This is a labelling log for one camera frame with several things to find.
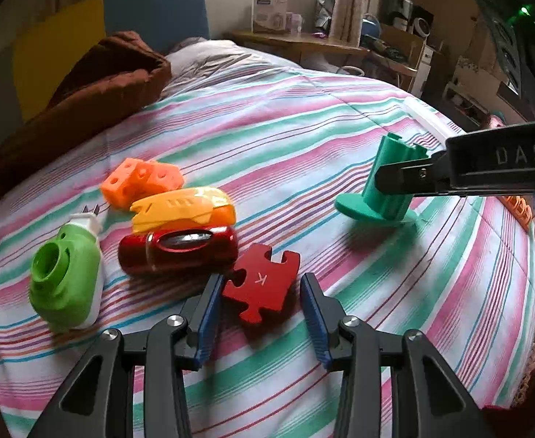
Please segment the red metal capsule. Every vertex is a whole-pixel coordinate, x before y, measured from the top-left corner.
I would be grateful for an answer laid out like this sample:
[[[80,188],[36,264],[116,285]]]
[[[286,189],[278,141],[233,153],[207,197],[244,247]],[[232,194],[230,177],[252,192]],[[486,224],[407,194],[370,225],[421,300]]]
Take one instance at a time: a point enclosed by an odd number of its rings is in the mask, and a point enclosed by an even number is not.
[[[189,269],[223,271],[238,259],[231,226],[154,230],[126,235],[118,260],[131,276],[160,276]]]

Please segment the red puzzle piece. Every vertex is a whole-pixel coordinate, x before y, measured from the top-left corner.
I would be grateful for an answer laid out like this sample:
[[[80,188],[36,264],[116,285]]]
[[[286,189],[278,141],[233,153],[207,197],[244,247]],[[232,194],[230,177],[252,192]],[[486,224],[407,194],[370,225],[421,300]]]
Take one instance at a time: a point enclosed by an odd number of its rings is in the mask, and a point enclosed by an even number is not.
[[[265,327],[280,315],[294,285],[301,262],[298,252],[285,250],[280,262],[272,260],[272,248],[255,243],[238,257],[228,275],[223,298],[240,312],[246,327]]]

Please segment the green white plug-in device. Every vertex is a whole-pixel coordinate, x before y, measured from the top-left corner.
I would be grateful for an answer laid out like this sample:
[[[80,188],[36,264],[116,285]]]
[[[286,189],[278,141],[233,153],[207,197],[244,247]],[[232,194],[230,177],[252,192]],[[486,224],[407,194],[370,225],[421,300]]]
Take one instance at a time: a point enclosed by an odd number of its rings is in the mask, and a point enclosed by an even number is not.
[[[28,299],[57,331],[86,329],[99,314],[105,274],[97,212],[74,214],[42,244],[31,266]]]

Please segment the orange yellow plastic shell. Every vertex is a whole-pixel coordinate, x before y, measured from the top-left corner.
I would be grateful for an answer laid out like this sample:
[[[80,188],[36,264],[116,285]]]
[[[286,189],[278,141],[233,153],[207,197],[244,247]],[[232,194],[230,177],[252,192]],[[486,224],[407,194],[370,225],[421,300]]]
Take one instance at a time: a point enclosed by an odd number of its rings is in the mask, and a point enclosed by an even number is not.
[[[234,226],[235,206],[222,190],[213,187],[179,189],[135,201],[130,210],[133,233]]]

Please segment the green flanged tube part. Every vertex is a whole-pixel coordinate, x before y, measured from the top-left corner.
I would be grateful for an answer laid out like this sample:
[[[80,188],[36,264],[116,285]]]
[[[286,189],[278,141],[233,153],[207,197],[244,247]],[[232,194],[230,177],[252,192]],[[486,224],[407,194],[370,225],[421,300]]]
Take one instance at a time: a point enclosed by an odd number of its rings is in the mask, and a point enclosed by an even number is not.
[[[428,159],[428,150],[422,145],[407,145],[392,132],[383,135],[362,192],[338,195],[336,210],[368,226],[413,223],[417,219],[410,208],[413,195],[403,190],[401,164]]]

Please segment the orange perforated block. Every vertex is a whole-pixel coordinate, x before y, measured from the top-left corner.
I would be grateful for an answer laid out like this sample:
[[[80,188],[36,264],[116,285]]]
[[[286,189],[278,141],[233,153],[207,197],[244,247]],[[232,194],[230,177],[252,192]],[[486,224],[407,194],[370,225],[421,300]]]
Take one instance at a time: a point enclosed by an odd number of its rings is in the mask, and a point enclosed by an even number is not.
[[[110,206],[128,210],[135,201],[178,190],[183,185],[177,166],[128,157],[101,183],[100,190]]]

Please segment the orange ridged clip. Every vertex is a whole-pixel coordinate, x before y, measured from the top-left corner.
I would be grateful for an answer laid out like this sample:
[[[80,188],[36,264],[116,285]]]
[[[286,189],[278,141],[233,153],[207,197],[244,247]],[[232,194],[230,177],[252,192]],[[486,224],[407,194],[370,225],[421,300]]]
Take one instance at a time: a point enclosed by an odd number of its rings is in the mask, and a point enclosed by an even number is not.
[[[521,196],[499,196],[498,200],[528,233],[531,221],[534,219],[534,212],[526,199]]]

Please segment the striped bed sheet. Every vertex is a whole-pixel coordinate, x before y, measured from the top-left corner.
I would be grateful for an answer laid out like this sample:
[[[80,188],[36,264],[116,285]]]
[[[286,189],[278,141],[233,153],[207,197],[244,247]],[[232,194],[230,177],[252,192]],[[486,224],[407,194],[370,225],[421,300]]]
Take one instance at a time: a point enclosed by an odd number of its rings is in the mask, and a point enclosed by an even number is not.
[[[0,201],[0,409],[24,437],[96,335],[147,329],[184,288],[128,277],[131,215],[101,182],[127,157],[177,165],[225,191],[241,247],[295,251],[302,272],[373,327],[417,328],[480,406],[508,406],[535,331],[535,240],[495,198],[415,199],[416,222],[365,230],[334,206],[362,190],[383,135],[440,143],[387,83],[247,60],[181,77],[163,98],[28,178]],[[98,208],[105,282],[97,323],[54,334],[28,301],[34,254],[70,216]]]

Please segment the wooden bedside shelf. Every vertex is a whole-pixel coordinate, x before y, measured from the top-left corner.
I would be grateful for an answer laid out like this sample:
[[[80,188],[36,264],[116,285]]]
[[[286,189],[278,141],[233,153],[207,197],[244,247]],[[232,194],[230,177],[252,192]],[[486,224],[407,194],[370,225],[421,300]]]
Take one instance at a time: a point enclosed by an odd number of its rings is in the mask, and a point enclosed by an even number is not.
[[[348,43],[330,38],[317,38],[311,34],[276,35],[235,31],[227,36],[238,45],[255,43],[256,45],[276,47],[283,50],[287,57],[299,62],[304,53],[335,53],[349,57],[366,57],[369,50],[361,46],[351,46]]]

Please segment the brown quilted blanket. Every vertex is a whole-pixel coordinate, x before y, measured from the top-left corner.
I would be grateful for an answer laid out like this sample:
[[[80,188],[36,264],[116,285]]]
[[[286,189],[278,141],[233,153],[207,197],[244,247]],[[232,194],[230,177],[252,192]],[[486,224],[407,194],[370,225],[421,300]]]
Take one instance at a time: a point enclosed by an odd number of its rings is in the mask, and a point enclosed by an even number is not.
[[[171,64],[133,31],[100,40],[46,108],[0,145],[0,200],[61,155],[157,101]]]

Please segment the grey pillow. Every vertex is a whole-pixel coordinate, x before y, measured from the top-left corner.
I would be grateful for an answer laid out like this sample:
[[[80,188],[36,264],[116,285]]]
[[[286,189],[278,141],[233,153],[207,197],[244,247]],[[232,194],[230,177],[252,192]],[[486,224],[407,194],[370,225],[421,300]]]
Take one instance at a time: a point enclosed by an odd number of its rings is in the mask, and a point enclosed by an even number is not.
[[[171,68],[171,82],[200,79],[240,64],[298,68],[299,64],[271,53],[238,46],[229,40],[187,38],[173,46],[165,57]]]

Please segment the white product box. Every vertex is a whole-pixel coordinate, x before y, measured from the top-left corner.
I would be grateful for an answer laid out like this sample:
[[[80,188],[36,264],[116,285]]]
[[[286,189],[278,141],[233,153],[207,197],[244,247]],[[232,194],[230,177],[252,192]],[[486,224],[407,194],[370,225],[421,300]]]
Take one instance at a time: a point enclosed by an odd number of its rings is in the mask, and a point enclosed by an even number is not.
[[[283,34],[286,31],[288,0],[252,0],[252,31]]]

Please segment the grey yellow blue headboard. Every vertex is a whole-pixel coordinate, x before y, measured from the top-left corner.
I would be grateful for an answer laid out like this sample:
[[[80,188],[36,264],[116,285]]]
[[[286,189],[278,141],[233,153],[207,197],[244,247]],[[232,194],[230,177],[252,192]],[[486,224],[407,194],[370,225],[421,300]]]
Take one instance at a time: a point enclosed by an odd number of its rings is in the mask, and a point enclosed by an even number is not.
[[[205,0],[83,0],[11,38],[0,50],[0,143],[46,107],[92,46],[123,31],[168,53],[210,35]]]

